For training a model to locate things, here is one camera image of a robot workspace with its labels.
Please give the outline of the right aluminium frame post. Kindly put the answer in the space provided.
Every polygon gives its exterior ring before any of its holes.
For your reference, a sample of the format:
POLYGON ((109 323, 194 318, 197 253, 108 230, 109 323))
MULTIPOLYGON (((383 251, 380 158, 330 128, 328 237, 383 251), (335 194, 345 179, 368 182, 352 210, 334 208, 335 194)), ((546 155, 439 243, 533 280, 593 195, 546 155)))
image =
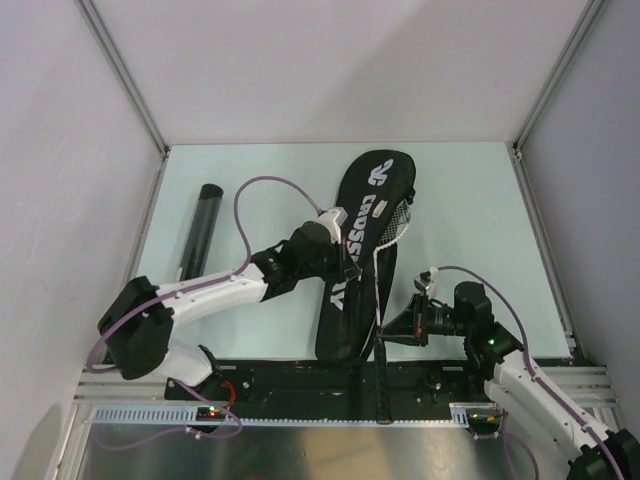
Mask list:
POLYGON ((567 41, 546 77, 541 90, 537 94, 532 107, 528 111, 522 126, 512 141, 511 148, 517 159, 522 157, 527 141, 544 115, 551 100, 561 87, 570 68, 577 60, 583 45, 586 43, 589 35, 609 4, 610 1, 606 0, 590 0, 586 2, 567 41))

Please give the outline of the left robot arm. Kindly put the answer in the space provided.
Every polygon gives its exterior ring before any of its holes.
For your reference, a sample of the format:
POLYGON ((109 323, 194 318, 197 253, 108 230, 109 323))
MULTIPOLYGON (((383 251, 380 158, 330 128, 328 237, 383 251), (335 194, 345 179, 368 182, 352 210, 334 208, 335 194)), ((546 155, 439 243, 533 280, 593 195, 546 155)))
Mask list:
POLYGON ((128 381, 158 373, 187 385, 201 399, 214 397, 222 385, 214 355, 203 345, 177 340, 178 328, 288 294, 309 278, 356 277, 360 269, 342 237, 344 219, 343 209, 327 210, 235 271, 159 286, 145 276, 130 280, 97 325, 113 370, 128 381))

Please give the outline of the white badminton racket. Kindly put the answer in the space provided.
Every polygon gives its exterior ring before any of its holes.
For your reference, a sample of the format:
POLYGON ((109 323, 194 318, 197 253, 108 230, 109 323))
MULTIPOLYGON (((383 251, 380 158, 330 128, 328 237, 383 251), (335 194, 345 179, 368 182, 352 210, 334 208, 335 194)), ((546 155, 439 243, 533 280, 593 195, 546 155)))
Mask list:
POLYGON ((391 425, 393 420, 388 388, 386 347, 385 342, 381 337, 383 313, 378 256, 380 252, 387 250, 399 242, 399 239, 406 233, 410 221, 410 203, 408 200, 403 200, 395 208, 389 224, 373 251, 372 257, 374 292, 376 297, 376 323, 373 348, 376 381, 376 422, 383 426, 391 425))

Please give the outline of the aluminium frame post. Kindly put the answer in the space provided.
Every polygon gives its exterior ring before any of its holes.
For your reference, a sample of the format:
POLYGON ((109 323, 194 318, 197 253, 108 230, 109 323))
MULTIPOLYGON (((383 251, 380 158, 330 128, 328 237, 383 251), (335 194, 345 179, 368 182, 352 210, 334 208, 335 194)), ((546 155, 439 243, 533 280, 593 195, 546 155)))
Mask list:
POLYGON ((133 112, 139 119, 146 135, 161 161, 165 161, 170 150, 151 110, 140 90, 127 62, 118 47, 110 29, 100 13, 96 3, 91 0, 75 0, 90 33, 93 35, 107 64, 121 86, 133 112))
POLYGON ((589 35, 609 4, 610 1, 606 0, 590 0, 586 2, 567 41, 546 77, 541 90, 537 94, 532 107, 528 111, 522 126, 512 141, 511 148, 517 159, 522 157, 527 141, 544 115, 551 100, 561 87, 570 68, 577 60, 583 45, 586 43, 589 35))

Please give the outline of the black racket bag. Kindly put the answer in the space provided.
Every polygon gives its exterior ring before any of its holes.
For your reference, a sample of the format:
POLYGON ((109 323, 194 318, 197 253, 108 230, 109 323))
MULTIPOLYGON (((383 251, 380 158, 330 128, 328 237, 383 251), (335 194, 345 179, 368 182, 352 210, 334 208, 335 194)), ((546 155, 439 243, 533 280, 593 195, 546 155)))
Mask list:
POLYGON ((392 214, 415 196, 416 166, 407 153, 381 149, 361 154, 347 168, 336 205, 345 209, 342 226, 347 250, 361 274, 347 282, 327 283, 319 309, 315 357, 341 363, 369 356, 376 308, 389 301, 398 247, 379 253, 392 214))

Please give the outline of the left aluminium frame post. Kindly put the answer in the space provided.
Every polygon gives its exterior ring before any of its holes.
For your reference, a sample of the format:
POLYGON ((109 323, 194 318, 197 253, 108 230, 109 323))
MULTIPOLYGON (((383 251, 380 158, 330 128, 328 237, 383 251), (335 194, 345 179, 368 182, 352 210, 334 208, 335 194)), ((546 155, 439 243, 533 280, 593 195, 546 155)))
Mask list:
POLYGON ((91 0, 75 0, 90 33, 93 35, 107 64, 121 86, 133 112, 139 119, 146 135, 161 161, 165 161, 170 150, 151 110, 140 90, 127 62, 118 47, 110 29, 100 13, 96 3, 91 0))

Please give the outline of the black shuttlecock tube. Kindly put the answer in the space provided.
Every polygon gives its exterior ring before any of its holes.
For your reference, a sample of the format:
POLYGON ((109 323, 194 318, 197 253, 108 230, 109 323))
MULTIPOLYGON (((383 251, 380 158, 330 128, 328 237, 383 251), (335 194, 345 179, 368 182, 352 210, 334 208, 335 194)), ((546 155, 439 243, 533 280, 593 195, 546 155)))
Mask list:
POLYGON ((179 263, 179 281, 204 274, 223 195, 224 190, 216 184, 201 186, 179 263))

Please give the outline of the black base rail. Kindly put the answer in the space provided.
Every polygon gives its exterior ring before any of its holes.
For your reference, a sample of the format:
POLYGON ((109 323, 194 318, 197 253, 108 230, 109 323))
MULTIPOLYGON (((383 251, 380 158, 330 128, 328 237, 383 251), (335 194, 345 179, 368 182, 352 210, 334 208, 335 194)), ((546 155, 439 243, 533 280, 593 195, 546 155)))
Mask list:
MULTIPOLYGON (((483 382, 463 361, 389 362, 387 377, 393 420, 434 418, 449 403, 488 401, 483 382)), ((194 390, 231 402, 237 416, 376 419, 372 362, 228 360, 194 390)))

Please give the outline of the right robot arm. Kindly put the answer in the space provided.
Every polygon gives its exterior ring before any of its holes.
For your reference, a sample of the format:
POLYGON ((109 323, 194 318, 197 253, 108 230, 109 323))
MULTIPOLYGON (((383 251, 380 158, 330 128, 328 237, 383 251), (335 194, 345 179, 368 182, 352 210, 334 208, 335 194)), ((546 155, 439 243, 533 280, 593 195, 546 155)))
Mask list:
POLYGON ((464 393, 489 398, 543 443, 558 449, 569 464, 570 479, 636 479, 639 442, 626 429, 611 430, 564 393, 493 314, 484 285, 465 281, 454 302, 433 299, 419 287, 405 310, 379 327, 374 348, 386 361, 385 345, 424 346, 431 335, 463 340, 470 370, 462 376, 464 393))

